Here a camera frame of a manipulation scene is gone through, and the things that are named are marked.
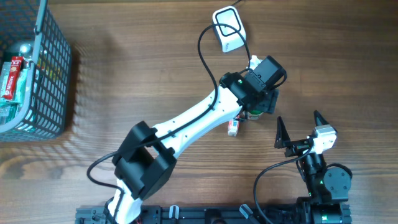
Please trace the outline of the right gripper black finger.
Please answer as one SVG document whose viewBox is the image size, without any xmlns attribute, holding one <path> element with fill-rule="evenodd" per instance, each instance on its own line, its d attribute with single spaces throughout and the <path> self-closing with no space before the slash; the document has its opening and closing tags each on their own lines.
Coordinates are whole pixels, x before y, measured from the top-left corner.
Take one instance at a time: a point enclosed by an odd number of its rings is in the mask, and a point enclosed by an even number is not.
<svg viewBox="0 0 398 224">
<path fill-rule="evenodd" d="M 329 122 L 321 115 L 321 113 L 318 110 L 315 110 L 313 112 L 313 115 L 316 126 L 323 126 L 329 124 Z"/>
<path fill-rule="evenodd" d="M 275 136 L 275 148 L 287 148 L 290 147 L 291 140 L 286 130 L 285 124 L 281 116 L 277 117 L 277 132 Z"/>
</svg>

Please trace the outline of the green lid jar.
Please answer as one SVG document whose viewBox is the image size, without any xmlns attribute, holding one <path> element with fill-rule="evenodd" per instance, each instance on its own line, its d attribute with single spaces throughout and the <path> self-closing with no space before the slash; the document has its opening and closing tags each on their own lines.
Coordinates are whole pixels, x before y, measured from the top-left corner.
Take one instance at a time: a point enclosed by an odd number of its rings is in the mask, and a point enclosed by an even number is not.
<svg viewBox="0 0 398 224">
<path fill-rule="evenodd" d="M 248 120 L 258 120 L 262 114 L 263 114 L 263 112 L 258 111 L 258 110 L 243 111 L 244 119 L 248 119 Z"/>
</svg>

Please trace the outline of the red Nescafe stick sachet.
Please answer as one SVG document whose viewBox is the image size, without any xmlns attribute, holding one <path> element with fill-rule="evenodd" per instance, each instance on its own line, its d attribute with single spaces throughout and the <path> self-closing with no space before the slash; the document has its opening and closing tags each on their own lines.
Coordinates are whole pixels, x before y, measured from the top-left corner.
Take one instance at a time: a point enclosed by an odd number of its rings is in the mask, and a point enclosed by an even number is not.
<svg viewBox="0 0 398 224">
<path fill-rule="evenodd" d="M 12 58 L 9 76 L 6 83 L 6 89 L 2 96 L 6 100 L 12 100 L 14 97 L 14 90 L 16 89 L 16 83 L 23 61 L 24 58 L 21 56 L 14 56 Z"/>
</svg>

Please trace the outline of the green snack packet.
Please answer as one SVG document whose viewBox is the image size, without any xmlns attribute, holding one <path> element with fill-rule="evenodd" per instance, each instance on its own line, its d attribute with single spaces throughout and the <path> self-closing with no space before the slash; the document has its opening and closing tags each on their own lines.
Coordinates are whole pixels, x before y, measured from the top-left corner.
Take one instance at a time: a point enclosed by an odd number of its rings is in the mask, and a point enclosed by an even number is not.
<svg viewBox="0 0 398 224">
<path fill-rule="evenodd" d="M 4 62 L 1 69 L 1 125 L 12 121 L 21 111 L 22 105 L 14 103 L 12 100 L 6 100 L 2 96 L 6 89 L 6 83 L 9 76 L 11 62 Z"/>
</svg>

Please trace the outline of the yellow Vim liquid bottle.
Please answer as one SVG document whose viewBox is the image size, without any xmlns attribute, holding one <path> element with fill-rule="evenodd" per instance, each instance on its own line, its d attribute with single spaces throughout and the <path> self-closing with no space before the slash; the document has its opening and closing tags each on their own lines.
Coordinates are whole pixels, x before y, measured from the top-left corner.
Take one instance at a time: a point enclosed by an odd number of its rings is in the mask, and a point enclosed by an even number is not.
<svg viewBox="0 0 398 224">
<path fill-rule="evenodd" d="M 20 40 L 11 44 L 5 51 L 3 59 L 5 62 L 10 62 L 13 57 L 23 58 L 23 69 L 30 68 L 30 61 L 33 61 L 34 53 L 33 40 Z"/>
</svg>

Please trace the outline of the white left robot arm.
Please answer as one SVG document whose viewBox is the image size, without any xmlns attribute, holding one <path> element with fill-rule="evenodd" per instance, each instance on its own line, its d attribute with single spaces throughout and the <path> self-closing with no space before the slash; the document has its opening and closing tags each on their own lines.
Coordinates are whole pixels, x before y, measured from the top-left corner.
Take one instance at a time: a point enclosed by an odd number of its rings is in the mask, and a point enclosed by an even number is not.
<svg viewBox="0 0 398 224">
<path fill-rule="evenodd" d="M 115 223 L 131 223 L 143 201 L 170 178 L 178 157 L 215 127 L 242 111 L 273 113 L 278 87 L 287 72 L 271 56 L 253 57 L 243 72 L 226 73 L 201 102 L 153 127 L 141 121 L 130 130 L 112 158 L 118 194 L 108 205 Z"/>
</svg>

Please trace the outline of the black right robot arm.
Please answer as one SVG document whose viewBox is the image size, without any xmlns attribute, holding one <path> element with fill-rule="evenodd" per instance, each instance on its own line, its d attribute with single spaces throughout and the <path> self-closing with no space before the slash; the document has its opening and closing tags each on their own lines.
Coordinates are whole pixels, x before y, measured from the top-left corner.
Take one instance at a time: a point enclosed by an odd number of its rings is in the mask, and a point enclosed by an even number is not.
<svg viewBox="0 0 398 224">
<path fill-rule="evenodd" d="M 274 146 L 285 149 L 285 157 L 296 157 L 296 166 L 308 190 L 291 209 L 291 223 L 351 223 L 347 204 L 352 171 L 338 163 L 327 164 L 323 153 L 331 149 L 337 130 L 315 110 L 315 127 L 307 138 L 291 141 L 283 119 L 277 118 Z"/>
</svg>

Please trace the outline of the white barcode scanner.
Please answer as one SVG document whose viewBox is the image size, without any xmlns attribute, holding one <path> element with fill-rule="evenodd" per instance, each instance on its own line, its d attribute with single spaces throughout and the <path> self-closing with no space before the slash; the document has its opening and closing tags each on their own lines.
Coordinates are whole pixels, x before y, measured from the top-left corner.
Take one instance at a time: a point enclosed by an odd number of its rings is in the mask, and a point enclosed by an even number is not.
<svg viewBox="0 0 398 224">
<path fill-rule="evenodd" d="M 246 40 L 246 31 L 238 10 L 234 6 L 226 6 L 215 11 L 212 15 L 212 23 L 217 24 L 213 30 L 224 53 L 244 45 L 243 39 Z"/>
</svg>

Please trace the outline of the grey plastic mesh basket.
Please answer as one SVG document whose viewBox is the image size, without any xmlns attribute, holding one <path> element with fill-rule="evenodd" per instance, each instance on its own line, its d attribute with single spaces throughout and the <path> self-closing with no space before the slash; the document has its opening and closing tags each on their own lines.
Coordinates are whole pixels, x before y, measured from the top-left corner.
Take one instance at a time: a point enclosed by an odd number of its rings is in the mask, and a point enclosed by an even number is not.
<svg viewBox="0 0 398 224">
<path fill-rule="evenodd" d="M 1 121 L 1 140 L 56 138 L 65 127 L 72 48 L 47 1 L 1 1 L 1 62 L 22 44 L 31 47 L 24 99 L 11 120 Z"/>
</svg>

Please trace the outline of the mint green sachet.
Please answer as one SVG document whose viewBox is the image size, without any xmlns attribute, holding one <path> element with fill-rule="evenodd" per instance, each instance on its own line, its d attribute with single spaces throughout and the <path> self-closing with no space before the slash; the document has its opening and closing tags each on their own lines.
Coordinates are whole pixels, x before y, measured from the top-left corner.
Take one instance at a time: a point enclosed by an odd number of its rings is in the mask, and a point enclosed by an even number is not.
<svg viewBox="0 0 398 224">
<path fill-rule="evenodd" d="M 24 68 L 21 70 L 19 74 L 19 78 L 17 79 L 16 89 L 14 92 L 14 99 L 13 99 L 14 103 L 23 104 L 24 102 L 28 71 L 29 70 L 27 68 Z"/>
</svg>

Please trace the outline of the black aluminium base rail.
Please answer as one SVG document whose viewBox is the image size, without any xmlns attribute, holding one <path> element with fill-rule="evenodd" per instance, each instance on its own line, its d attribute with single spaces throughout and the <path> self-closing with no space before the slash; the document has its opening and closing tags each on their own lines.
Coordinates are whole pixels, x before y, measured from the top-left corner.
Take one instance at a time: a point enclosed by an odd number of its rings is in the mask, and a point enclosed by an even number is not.
<svg viewBox="0 0 398 224">
<path fill-rule="evenodd" d="M 142 206 L 120 207 L 116 218 L 111 207 L 78 208 L 76 224 L 92 223 L 306 223 L 295 205 L 271 205 L 263 208 L 261 215 L 255 207 L 243 204 L 239 207 L 171 207 Z"/>
</svg>

